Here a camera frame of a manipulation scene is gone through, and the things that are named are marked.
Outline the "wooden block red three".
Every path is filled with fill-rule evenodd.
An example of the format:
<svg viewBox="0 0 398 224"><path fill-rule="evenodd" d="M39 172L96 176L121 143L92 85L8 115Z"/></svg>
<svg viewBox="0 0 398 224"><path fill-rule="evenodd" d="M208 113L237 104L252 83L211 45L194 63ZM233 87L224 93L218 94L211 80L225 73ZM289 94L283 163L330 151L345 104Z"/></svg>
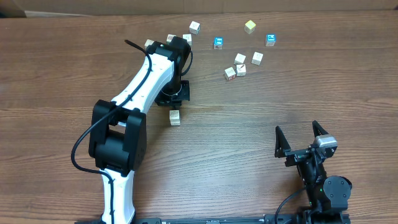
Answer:
<svg viewBox="0 0 398 224"><path fill-rule="evenodd" d="M169 118L171 123L180 122L180 112L179 110L170 110Z"/></svg>

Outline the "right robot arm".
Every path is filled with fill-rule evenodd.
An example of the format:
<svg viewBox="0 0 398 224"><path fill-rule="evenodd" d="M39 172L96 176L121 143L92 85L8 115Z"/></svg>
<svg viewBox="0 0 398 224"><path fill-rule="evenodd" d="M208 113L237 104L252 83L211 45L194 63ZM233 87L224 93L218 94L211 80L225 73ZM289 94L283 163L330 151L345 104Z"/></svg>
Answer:
<svg viewBox="0 0 398 224"><path fill-rule="evenodd" d="M348 199L352 183L342 176L327 176L323 163L337 150L338 142L317 122L312 122L314 142L305 149L292 150L280 127L275 128L275 153L277 158L286 158L287 167L295 166L303 181L303 188L286 198L278 207L274 221L283 205L306 191L308 207L302 207L294 215L292 223L349 223Z"/></svg>

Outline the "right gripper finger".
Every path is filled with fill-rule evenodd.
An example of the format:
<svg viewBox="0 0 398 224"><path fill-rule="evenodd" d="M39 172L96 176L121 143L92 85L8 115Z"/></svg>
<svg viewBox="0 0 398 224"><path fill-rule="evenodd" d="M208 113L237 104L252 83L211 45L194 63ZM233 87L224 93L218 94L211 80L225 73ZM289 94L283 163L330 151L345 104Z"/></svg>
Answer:
<svg viewBox="0 0 398 224"><path fill-rule="evenodd" d="M275 127L275 157L285 157L287 152L291 151L291 147L286 140L281 128L279 126Z"/></svg>
<svg viewBox="0 0 398 224"><path fill-rule="evenodd" d="M312 121L312 128L315 137L328 134L316 120Z"/></svg>

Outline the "wooden block number two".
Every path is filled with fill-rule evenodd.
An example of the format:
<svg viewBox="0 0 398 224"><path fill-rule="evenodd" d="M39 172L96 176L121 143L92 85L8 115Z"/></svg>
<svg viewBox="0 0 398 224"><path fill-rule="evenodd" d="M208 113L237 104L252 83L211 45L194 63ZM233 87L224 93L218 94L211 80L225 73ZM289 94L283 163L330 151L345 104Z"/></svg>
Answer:
<svg viewBox="0 0 398 224"><path fill-rule="evenodd" d="M180 126L180 125L181 125L181 122L180 122L180 121L170 121L170 124L171 124L172 126Z"/></svg>

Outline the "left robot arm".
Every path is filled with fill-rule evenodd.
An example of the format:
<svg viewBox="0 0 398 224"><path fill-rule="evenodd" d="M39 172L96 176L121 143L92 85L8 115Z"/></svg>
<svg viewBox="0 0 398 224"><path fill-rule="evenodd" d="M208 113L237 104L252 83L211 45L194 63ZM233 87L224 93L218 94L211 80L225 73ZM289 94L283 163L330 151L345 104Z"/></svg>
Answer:
<svg viewBox="0 0 398 224"><path fill-rule="evenodd" d="M173 37L143 49L144 63L130 84L111 101L98 100L91 117L88 154L104 183L104 212L99 223L133 223L134 173L147 148L147 113L153 103L178 108L190 99L182 80L193 61L188 41Z"/></svg>

